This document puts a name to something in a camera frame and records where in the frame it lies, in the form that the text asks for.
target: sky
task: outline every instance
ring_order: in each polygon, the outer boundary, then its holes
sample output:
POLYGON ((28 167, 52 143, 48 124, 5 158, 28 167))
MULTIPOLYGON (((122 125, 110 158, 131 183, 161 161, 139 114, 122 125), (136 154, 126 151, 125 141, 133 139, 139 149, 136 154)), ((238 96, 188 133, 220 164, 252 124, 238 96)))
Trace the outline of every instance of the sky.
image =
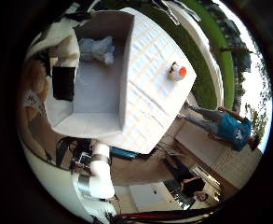
MULTIPOLYGON (((226 7, 222 2, 218 0, 212 0, 214 3, 217 3, 219 7, 223 10, 223 12, 226 14, 226 16, 232 20, 239 28, 239 31, 241 33, 240 37, 243 42, 246 43, 249 50, 255 52, 255 48, 253 45, 253 41, 251 40, 249 33, 247 31, 247 28, 244 26, 244 24, 240 21, 240 19, 226 7)), ((258 103, 260 102, 260 97, 255 97, 260 95, 260 91, 262 90, 262 79, 256 74, 258 70, 256 69, 257 62, 260 62, 260 59, 255 54, 251 54, 252 59, 252 66, 251 66, 251 74, 244 73, 244 77, 246 80, 242 83, 243 89, 246 91, 245 94, 241 98, 241 108, 240 108, 240 115, 246 116, 244 106, 246 103, 249 103, 252 107, 257 107, 258 103)), ((267 124, 265 129, 265 135, 262 138, 262 141, 258 148, 264 153, 266 150, 266 143, 269 137, 269 130, 271 126, 271 120, 272 120, 272 109, 273 109, 272 101, 268 101, 266 103, 266 113, 267 113, 267 124)))

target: person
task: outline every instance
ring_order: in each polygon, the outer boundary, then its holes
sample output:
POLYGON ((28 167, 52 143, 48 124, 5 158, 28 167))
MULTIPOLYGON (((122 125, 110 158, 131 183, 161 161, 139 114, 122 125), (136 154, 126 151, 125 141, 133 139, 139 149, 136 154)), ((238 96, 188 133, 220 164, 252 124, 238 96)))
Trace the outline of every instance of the person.
POLYGON ((238 113, 219 106, 218 110, 209 110, 185 102, 185 107, 201 114, 204 118, 200 119, 192 115, 178 115, 179 118, 185 118, 191 123, 208 132, 211 140, 214 140, 236 151, 241 151, 246 144, 251 151, 257 149, 260 138, 259 135, 251 136, 252 123, 247 118, 243 118, 238 113))
POLYGON ((208 199, 209 195, 203 190, 205 183, 201 176, 193 176, 188 167, 183 165, 175 156, 171 156, 172 160, 176 164, 177 168, 174 168, 167 159, 163 159, 163 162, 173 175, 174 179, 181 184, 181 192, 188 198, 204 202, 208 199))

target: jeans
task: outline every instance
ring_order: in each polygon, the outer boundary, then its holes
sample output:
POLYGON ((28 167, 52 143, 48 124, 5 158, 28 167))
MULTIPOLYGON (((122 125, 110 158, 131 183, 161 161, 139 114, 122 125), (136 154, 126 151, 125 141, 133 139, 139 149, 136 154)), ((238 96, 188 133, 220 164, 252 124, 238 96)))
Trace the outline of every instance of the jeans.
POLYGON ((184 115, 184 118, 189 120, 191 123, 197 125, 208 133, 217 135, 218 134, 218 125, 221 123, 225 112, 221 112, 218 110, 209 110, 204 109, 198 106, 190 105, 189 108, 199 114, 201 114, 204 118, 209 119, 200 119, 192 115, 184 115))
POLYGON ((173 175, 174 179, 176 179, 178 182, 181 182, 183 179, 189 179, 193 177, 188 167, 183 165, 175 156, 172 156, 172 159, 177 168, 174 168, 168 160, 164 159, 163 161, 173 175))

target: wall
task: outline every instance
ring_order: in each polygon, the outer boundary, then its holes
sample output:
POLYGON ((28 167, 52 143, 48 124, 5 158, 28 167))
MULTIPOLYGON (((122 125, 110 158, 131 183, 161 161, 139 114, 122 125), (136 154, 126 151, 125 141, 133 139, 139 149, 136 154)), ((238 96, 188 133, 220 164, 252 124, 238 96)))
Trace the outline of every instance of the wall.
POLYGON ((129 186, 139 212, 182 209, 163 182, 129 186))
POLYGON ((112 201, 117 212, 138 213, 182 209, 172 198, 163 182, 128 187, 115 186, 119 202, 112 201))

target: tree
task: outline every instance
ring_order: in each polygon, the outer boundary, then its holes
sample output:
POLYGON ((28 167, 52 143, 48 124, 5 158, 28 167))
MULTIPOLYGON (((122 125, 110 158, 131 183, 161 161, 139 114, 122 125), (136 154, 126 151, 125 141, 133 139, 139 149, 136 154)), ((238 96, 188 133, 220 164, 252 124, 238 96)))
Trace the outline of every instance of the tree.
POLYGON ((250 51, 249 49, 247 49, 247 47, 238 47, 238 46, 220 47, 220 51, 221 52, 232 51, 232 52, 249 52, 249 53, 253 53, 253 51, 250 51))
POLYGON ((245 105, 246 113, 252 120, 253 133, 257 133, 260 138, 265 134, 265 127, 267 123, 266 108, 264 107, 263 113, 252 108, 251 105, 245 105))

